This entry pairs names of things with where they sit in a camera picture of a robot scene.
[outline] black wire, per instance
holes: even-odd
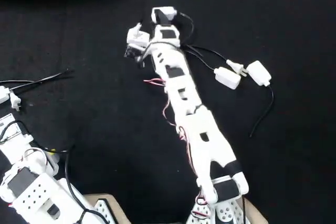
[[[0,81],[0,84],[3,83],[32,83],[34,81],[28,81],[28,80],[7,80],[7,81]]]
[[[200,47],[200,46],[197,46],[197,45],[190,45],[190,46],[201,49],[201,50],[204,50],[204,51],[212,52],[213,54],[216,54],[219,57],[221,57],[223,60],[227,61],[227,59],[222,54],[220,54],[219,52],[216,52],[214,50],[211,50],[211,49],[208,49],[208,48],[205,48],[205,47]]]
[[[27,126],[24,124],[24,122],[22,122],[21,120],[14,120],[14,121],[11,121],[10,123],[8,123],[8,124],[6,125],[6,127],[4,127],[4,129],[2,130],[2,132],[1,132],[1,134],[0,134],[0,141],[1,141],[1,139],[4,137],[4,135],[6,134],[6,131],[8,130],[8,128],[9,128],[12,124],[14,124],[14,123],[20,123],[20,124],[22,124],[22,126],[25,128],[26,133],[30,135],[30,132],[29,132],[29,130],[27,129]],[[8,141],[8,138],[2,140],[2,141],[0,142],[0,145],[3,145],[3,144],[6,143],[7,141]]]
[[[194,47],[192,47],[192,46],[190,46],[190,45],[185,45],[185,46],[186,46],[187,48],[193,50],[196,54],[198,54],[198,55],[201,56],[202,58],[204,58],[203,54],[202,54],[200,51],[198,51],[196,48],[194,48]]]
[[[186,15],[185,13],[181,13],[179,12],[179,14],[184,17],[184,18],[187,18],[189,21],[190,21],[190,24],[191,24],[191,31],[188,35],[188,37],[186,37],[184,40],[181,41],[181,45],[184,45],[189,39],[191,39],[191,37],[193,36],[194,34],[194,30],[195,30],[195,25],[194,25],[194,21],[192,18],[190,18],[188,15]]]
[[[69,188],[69,191],[70,191],[70,194],[72,195],[73,199],[78,203],[78,205],[83,209],[83,213],[81,214],[79,220],[77,221],[78,224],[81,224],[83,218],[84,218],[84,215],[89,212],[91,214],[94,214],[94,215],[97,215],[98,217],[100,217],[105,224],[109,224],[108,221],[104,218],[104,216],[97,212],[97,211],[94,211],[94,210],[90,210],[90,209],[87,209],[84,204],[77,198],[77,196],[75,195],[73,189],[72,189],[72,186],[71,186],[71,183],[70,183],[70,179],[69,179],[69,163],[70,163],[70,153],[71,151],[73,150],[73,147],[67,152],[67,156],[66,156],[66,159],[65,159],[65,179],[66,179],[66,182],[67,182],[67,185],[68,185],[68,188]]]
[[[24,122],[22,122],[21,120],[14,120],[14,121],[11,121],[10,123],[8,123],[6,125],[6,127],[4,127],[4,129],[2,130],[1,134],[0,134],[0,140],[4,137],[6,131],[8,130],[8,128],[14,124],[14,123],[20,123],[22,124],[22,126],[25,128],[25,131],[27,134],[30,135],[30,132],[27,128],[27,126],[25,125]],[[4,141],[1,141],[0,142],[0,145],[1,144],[4,144],[8,141],[8,139],[4,140]],[[82,213],[81,217],[80,217],[80,222],[77,221],[77,223],[81,224],[81,221],[82,219],[84,218],[84,215],[85,213],[89,212],[91,214],[94,214],[94,215],[97,215],[98,217],[100,217],[105,224],[109,224],[107,222],[107,220],[104,218],[104,216],[97,212],[97,211],[94,211],[94,210],[90,210],[90,209],[87,209],[84,204],[77,198],[77,196],[75,195],[73,189],[72,189],[72,186],[71,186],[71,183],[70,183],[70,179],[69,179],[69,160],[70,160],[70,152],[73,150],[74,146],[71,147],[69,150],[64,150],[64,151],[52,151],[52,150],[49,150],[48,148],[45,148],[43,146],[41,146],[39,143],[37,143],[35,140],[34,140],[34,143],[42,150],[46,151],[46,152],[50,152],[50,153],[66,153],[67,156],[66,156],[66,161],[65,161],[65,179],[66,179],[66,182],[67,182],[67,185],[69,187],[69,191],[70,191],[70,194],[72,195],[72,197],[74,198],[74,200],[78,203],[78,205],[84,210],[84,212]]]
[[[243,223],[246,224],[246,206],[245,206],[245,198],[241,196],[241,199],[243,200]]]
[[[214,71],[215,69],[210,67],[198,54],[194,53],[194,52],[191,52],[191,51],[184,51],[186,52],[187,54],[191,54],[193,56],[196,56],[208,69],[210,69],[211,71]]]
[[[52,79],[55,79],[56,77],[59,77],[59,76],[61,76],[61,75],[63,75],[63,74],[70,73],[70,72],[71,72],[71,70],[67,69],[67,70],[65,70],[65,71],[63,71],[63,72],[61,72],[61,73],[57,73],[57,74],[55,74],[55,75],[53,75],[53,76],[48,76],[48,77],[45,77],[45,78],[43,78],[43,79],[41,79],[41,80],[38,80],[38,81],[33,81],[33,82],[30,82],[30,83],[22,84],[22,85],[13,87],[13,88],[11,88],[11,89],[9,89],[9,90],[12,91],[12,90],[19,89],[19,88],[23,88],[23,87],[26,87],[26,86],[29,86],[29,85],[32,85],[32,84],[37,84],[37,83],[43,83],[43,82],[45,82],[45,81],[50,81],[50,80],[52,80]]]
[[[271,92],[271,95],[272,95],[272,99],[271,99],[271,102],[270,104],[267,106],[266,110],[263,112],[263,114],[259,117],[259,119],[257,120],[257,122],[254,124],[251,132],[250,132],[250,135],[249,137],[252,138],[254,132],[256,131],[257,127],[259,126],[259,124],[261,123],[261,121],[268,115],[268,113],[270,112],[272,106],[273,106],[273,103],[274,103],[274,92],[273,92],[273,89],[271,88],[271,86],[269,85],[268,86],[268,89],[270,90]]]

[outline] wire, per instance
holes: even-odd
[[[161,78],[153,78],[151,80],[143,80],[143,81],[156,86],[162,86],[162,87],[165,86],[164,81]]]
[[[28,80],[7,80],[7,81],[0,81],[0,84],[5,84],[5,83],[31,83],[34,81],[28,81]]]
[[[262,120],[269,114],[272,106],[273,106],[273,103],[274,103],[274,92],[273,92],[273,89],[271,88],[271,86],[267,86],[269,91],[271,92],[271,96],[272,96],[272,99],[271,99],[271,102],[270,104],[267,106],[266,110],[263,112],[263,114],[259,117],[259,119],[257,120],[257,122],[254,124],[251,132],[250,132],[250,135],[249,135],[249,138],[252,138],[254,132],[257,130],[257,127],[259,126],[259,124],[262,122]]]
[[[72,185],[70,183],[70,179],[69,179],[70,152],[72,150],[73,150],[73,147],[67,152],[67,156],[66,156],[66,160],[65,160],[65,179],[66,179],[66,182],[67,182],[70,194],[72,195],[73,199],[78,203],[78,205],[83,209],[83,213],[81,214],[80,219],[77,221],[77,223],[81,224],[81,222],[82,222],[82,220],[84,218],[84,215],[87,212],[89,212],[91,214],[94,214],[94,215],[97,215],[98,217],[100,217],[104,221],[105,224],[109,224],[108,221],[104,218],[104,216],[101,213],[99,213],[97,211],[94,211],[94,210],[87,209],[84,206],[84,204],[75,195],[75,193],[74,193],[74,191],[72,189]]]
[[[195,24],[194,24],[194,21],[192,18],[190,18],[188,15],[184,14],[184,13],[181,13],[179,12],[179,14],[184,17],[184,18],[187,18],[189,21],[190,21],[190,24],[191,24],[191,31],[188,35],[188,37],[186,37],[184,40],[181,41],[181,45],[184,45],[189,39],[191,39],[191,37],[193,36],[194,34],[194,30],[195,30]]]
[[[26,87],[26,86],[29,86],[29,85],[32,85],[32,84],[37,84],[37,83],[42,83],[42,82],[45,82],[45,81],[50,81],[50,80],[52,80],[52,79],[54,79],[56,77],[59,77],[59,76],[61,76],[63,74],[70,73],[70,72],[71,72],[71,70],[67,69],[67,70],[65,70],[65,71],[63,71],[61,73],[54,74],[53,76],[48,76],[48,77],[43,78],[43,79],[38,80],[38,81],[33,81],[33,82],[30,82],[30,83],[22,84],[22,85],[13,87],[13,88],[11,88],[9,90],[13,91],[15,89],[23,88],[23,87]]]
[[[245,206],[245,198],[241,196],[241,199],[243,200],[243,224],[246,224],[246,206]]]
[[[8,123],[6,125],[6,127],[4,127],[4,129],[2,130],[1,134],[0,134],[0,145],[3,145],[4,143],[6,143],[9,139],[6,138],[3,140],[5,134],[6,134],[6,131],[8,130],[8,128],[12,125],[12,124],[15,124],[15,123],[20,123],[22,124],[22,126],[25,128],[25,131],[28,135],[30,135],[30,132],[29,130],[27,129],[27,126],[24,124],[24,122],[22,122],[21,120],[14,120],[14,121],[11,121],[10,123]]]
[[[33,151],[33,152],[30,153],[30,154],[28,154],[28,155],[26,155],[26,152],[27,152],[27,151]],[[41,150],[40,148],[30,147],[30,148],[26,149],[26,150],[23,152],[23,155],[22,155],[22,161],[27,161],[26,158],[27,158],[28,156],[30,156],[31,154],[33,154],[34,152],[40,152],[40,153],[43,154],[43,156],[44,156],[44,160],[45,160],[45,163],[46,163],[46,167],[45,167],[44,170],[46,170],[46,169],[47,169],[47,165],[48,165],[48,158],[47,158],[46,153],[45,153],[43,150]]]
[[[166,103],[166,105],[164,106],[164,108],[163,108],[163,110],[162,110],[162,115],[163,115],[163,117],[166,119],[166,121],[167,121],[168,124],[170,124],[171,126],[176,126],[176,124],[171,123],[171,122],[168,120],[167,116],[166,116],[166,109],[169,107],[169,104],[170,104],[170,99],[169,99],[169,96],[167,95],[167,103]]]
[[[193,55],[193,56],[196,56],[208,69],[210,69],[211,71],[214,71],[215,69],[214,68],[212,68],[212,67],[210,67],[199,55],[197,55],[196,53],[194,53],[194,52],[191,52],[191,51],[186,51],[185,50],[185,52],[187,53],[187,54],[191,54],[191,55]]]
[[[221,55],[219,52],[216,52],[214,50],[211,50],[211,49],[208,49],[208,48],[205,48],[205,47],[200,47],[200,46],[197,46],[197,45],[189,45],[189,46],[194,47],[194,48],[198,48],[198,49],[201,49],[201,50],[204,50],[204,51],[212,52],[213,54],[216,54],[219,57],[221,57],[223,60],[227,61],[227,59],[223,55]]]

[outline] white plastic bracket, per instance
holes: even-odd
[[[243,224],[244,215],[243,210],[235,200],[228,200],[217,203],[215,205],[218,219],[223,223],[228,223],[234,220],[234,224]],[[250,221],[246,218],[246,224],[250,224]]]
[[[13,114],[8,114],[0,119],[0,132],[15,118]],[[0,145],[0,150],[8,158],[10,164],[14,164],[22,157],[23,152],[30,148],[30,142],[34,140],[31,135],[23,135],[17,123],[12,124],[6,131],[3,139],[8,139],[6,143]]]
[[[102,199],[97,200],[97,203],[95,205],[95,210],[101,213],[105,217],[108,223],[116,224],[114,221],[113,215],[110,212],[110,209],[108,205],[106,204],[105,200],[102,200]]]

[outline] white robot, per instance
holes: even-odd
[[[153,8],[153,37],[150,39],[148,33],[140,31],[141,24],[138,23],[128,32],[125,57],[134,58],[144,67],[144,59],[151,55],[155,72],[160,77],[147,82],[163,86],[167,106],[171,104],[175,114],[175,122],[170,124],[186,142],[189,162],[200,188],[187,223],[249,223],[236,201],[248,193],[246,178],[229,142],[197,93],[180,50],[180,33],[172,24],[178,14],[174,7]],[[225,167],[229,175],[211,180],[211,162]]]
[[[12,114],[0,119],[0,150],[12,164],[0,184],[1,199],[31,224],[115,223],[106,200],[91,206],[69,180],[54,179],[56,151],[32,147],[34,139],[22,133],[20,123]]]

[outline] black fabric surface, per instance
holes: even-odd
[[[141,71],[123,58],[127,31],[143,10],[170,5],[194,19],[197,44],[245,65],[258,59],[272,75],[274,109],[249,139],[269,90],[250,78],[230,90],[188,58],[203,103],[247,176],[247,198],[270,223],[327,223],[335,168],[335,0],[0,0],[2,80],[76,71],[73,79],[23,93],[25,111],[14,116],[45,146],[76,142],[70,177],[83,194],[114,195],[135,223],[185,220],[197,194],[185,144],[162,118],[162,89],[142,81],[155,76],[150,64]],[[9,106],[0,106],[1,116],[13,112]],[[8,169],[4,157],[0,164]],[[24,223],[4,202],[0,213],[1,223]]]

